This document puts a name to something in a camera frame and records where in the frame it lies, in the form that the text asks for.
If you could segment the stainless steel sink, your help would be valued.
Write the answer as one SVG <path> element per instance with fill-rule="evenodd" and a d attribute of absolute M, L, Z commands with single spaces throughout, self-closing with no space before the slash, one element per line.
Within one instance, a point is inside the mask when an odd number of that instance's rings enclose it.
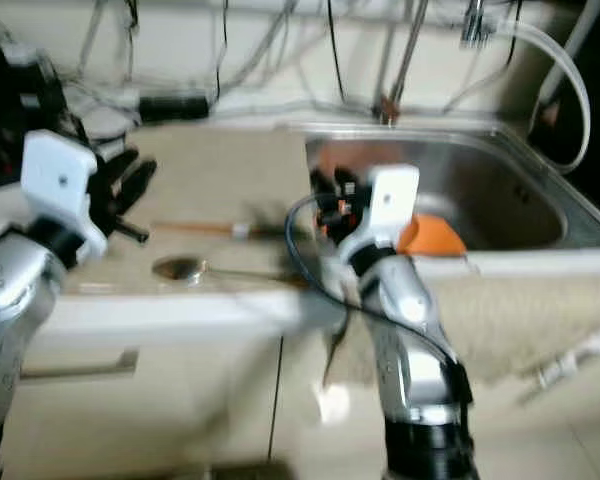
<path fill-rule="evenodd" d="M 473 253 L 600 250 L 600 212 L 498 125 L 292 123 L 306 160 L 370 148 L 419 170 L 415 210 L 445 219 Z"/>

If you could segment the beige counter mat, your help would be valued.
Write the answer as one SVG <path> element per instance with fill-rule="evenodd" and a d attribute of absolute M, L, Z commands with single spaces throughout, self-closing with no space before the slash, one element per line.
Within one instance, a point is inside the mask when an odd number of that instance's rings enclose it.
<path fill-rule="evenodd" d="M 152 236 L 145 244 L 113 237 L 104 259 L 77 274 L 77 283 L 128 294 L 300 291 L 227 276 L 177 284 L 150 269 L 164 257 L 198 256 L 218 269 L 295 273 L 281 239 L 240 239 L 230 230 L 280 227 L 288 209 L 309 195 L 303 134 L 167 125 L 135 131 L 127 142 L 157 161 L 145 195 L 126 214 Z"/>

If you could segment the brass coloured spoon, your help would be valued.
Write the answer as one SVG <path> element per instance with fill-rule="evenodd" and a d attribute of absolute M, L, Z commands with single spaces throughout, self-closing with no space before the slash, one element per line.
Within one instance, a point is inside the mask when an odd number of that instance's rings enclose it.
<path fill-rule="evenodd" d="M 260 273 L 260 271 L 241 271 L 213 268 L 210 262 L 198 256 L 172 256 L 154 261 L 152 274 L 160 279 L 177 284 L 195 285 L 204 276 L 227 276 L 227 278 L 276 282 L 288 287 L 304 289 L 309 287 L 308 280 L 299 273 Z"/>

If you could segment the chrome water valve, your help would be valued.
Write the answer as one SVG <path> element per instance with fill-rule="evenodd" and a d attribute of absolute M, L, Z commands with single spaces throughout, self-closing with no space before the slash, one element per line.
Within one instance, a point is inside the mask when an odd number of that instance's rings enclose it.
<path fill-rule="evenodd" d="M 460 46 L 463 49 L 479 49 L 486 45 L 491 29 L 486 24 L 487 0 L 466 0 L 460 23 Z"/>

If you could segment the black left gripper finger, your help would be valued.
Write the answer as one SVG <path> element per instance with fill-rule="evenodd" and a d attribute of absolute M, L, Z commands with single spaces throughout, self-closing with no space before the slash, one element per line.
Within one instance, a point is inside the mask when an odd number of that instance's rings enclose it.
<path fill-rule="evenodd" d="M 145 195 L 150 180 L 157 173 L 157 161 L 143 160 L 122 178 L 114 197 L 114 212 L 126 214 Z"/>
<path fill-rule="evenodd" d="M 111 195 L 114 184 L 120 182 L 122 175 L 134 165 L 139 157 L 136 148 L 125 148 L 120 154 L 108 157 L 100 164 L 98 170 L 98 192 L 100 195 Z"/>

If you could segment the white base cabinet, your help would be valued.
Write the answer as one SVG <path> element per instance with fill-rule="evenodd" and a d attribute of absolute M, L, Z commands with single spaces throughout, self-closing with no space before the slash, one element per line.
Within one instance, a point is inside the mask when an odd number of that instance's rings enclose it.
<path fill-rule="evenodd" d="M 132 376 L 18 380 L 0 443 L 2 480 L 166 477 L 207 466 L 369 452 L 383 422 L 364 325 L 328 347 L 278 294 L 67 296 L 27 352 L 137 349 Z M 470 430 L 500 436 L 600 416 L 600 371 L 539 389 L 527 372 L 472 385 Z"/>

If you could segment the black power brick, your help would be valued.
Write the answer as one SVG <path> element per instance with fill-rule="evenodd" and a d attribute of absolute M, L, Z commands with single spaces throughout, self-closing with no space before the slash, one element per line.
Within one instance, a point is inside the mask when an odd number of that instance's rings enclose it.
<path fill-rule="evenodd" d="M 136 114 L 141 124 L 198 122 L 208 118 L 212 102 L 199 93 L 154 93 L 139 97 Z"/>

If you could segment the beige hanging towel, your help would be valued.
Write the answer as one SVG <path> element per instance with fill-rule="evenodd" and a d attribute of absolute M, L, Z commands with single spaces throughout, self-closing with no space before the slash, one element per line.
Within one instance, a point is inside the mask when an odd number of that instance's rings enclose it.
<path fill-rule="evenodd" d="M 434 276 L 425 287 L 474 387 L 600 333 L 600 275 Z"/>

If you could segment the black wall adapter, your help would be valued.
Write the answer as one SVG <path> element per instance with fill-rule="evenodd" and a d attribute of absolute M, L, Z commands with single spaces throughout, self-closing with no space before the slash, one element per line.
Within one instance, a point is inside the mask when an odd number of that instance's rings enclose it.
<path fill-rule="evenodd" d="M 73 133 L 61 78 L 39 47 L 0 33 L 0 187 L 18 179 L 31 131 Z"/>

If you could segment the steel faucet pipe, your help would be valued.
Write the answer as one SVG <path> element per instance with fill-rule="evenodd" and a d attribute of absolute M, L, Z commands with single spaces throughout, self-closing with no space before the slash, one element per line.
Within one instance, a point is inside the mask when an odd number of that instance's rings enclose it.
<path fill-rule="evenodd" d="M 377 122 L 381 125 L 396 125 L 399 122 L 402 96 L 404 96 L 406 81 L 408 81 L 410 65 L 413 63 L 416 42 L 419 40 L 420 31 L 422 31 L 425 18 L 427 18 L 429 3 L 431 3 L 431 0 L 414 0 L 415 10 L 411 14 L 408 40 L 406 40 L 404 50 L 402 50 L 399 73 L 393 79 L 390 90 L 379 97 L 379 105 L 374 110 Z"/>

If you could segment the white grey wand tube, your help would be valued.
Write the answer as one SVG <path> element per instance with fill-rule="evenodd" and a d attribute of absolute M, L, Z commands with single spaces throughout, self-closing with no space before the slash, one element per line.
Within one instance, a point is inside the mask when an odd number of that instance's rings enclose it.
<path fill-rule="evenodd" d="M 587 38 L 589 31 L 596 22 L 596 19 L 600 15 L 600 0 L 585 0 L 583 8 L 580 9 L 579 17 L 576 18 L 574 27 L 571 28 L 570 35 L 566 38 L 565 44 L 562 45 L 562 49 L 568 52 L 571 59 L 578 55 L 582 45 Z M 544 77 L 544 81 L 539 87 L 536 104 L 543 105 L 547 104 L 552 99 L 553 92 L 559 87 L 564 73 L 561 72 L 559 67 L 553 67 L 547 76 Z"/>

